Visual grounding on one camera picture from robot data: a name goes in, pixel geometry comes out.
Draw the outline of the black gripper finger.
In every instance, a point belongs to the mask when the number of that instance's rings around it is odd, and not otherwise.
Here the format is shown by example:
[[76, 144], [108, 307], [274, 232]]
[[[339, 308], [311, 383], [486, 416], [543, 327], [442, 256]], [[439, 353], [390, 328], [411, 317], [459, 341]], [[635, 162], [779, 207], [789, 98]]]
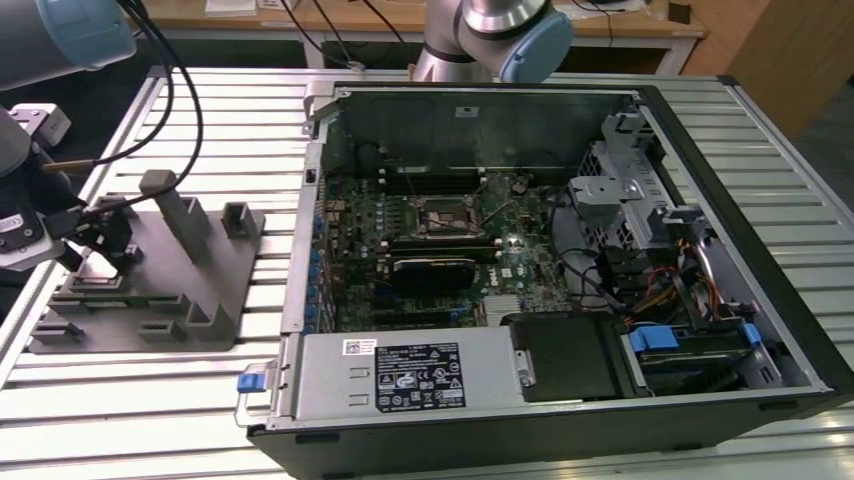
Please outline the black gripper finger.
[[127, 253], [132, 240], [132, 228], [124, 215], [109, 215], [104, 224], [105, 258], [119, 273], [124, 273], [133, 264], [132, 255]]
[[80, 249], [84, 247], [85, 244], [79, 239], [63, 241], [63, 252], [56, 261], [69, 273], [77, 272], [83, 265], [84, 257], [80, 254]]

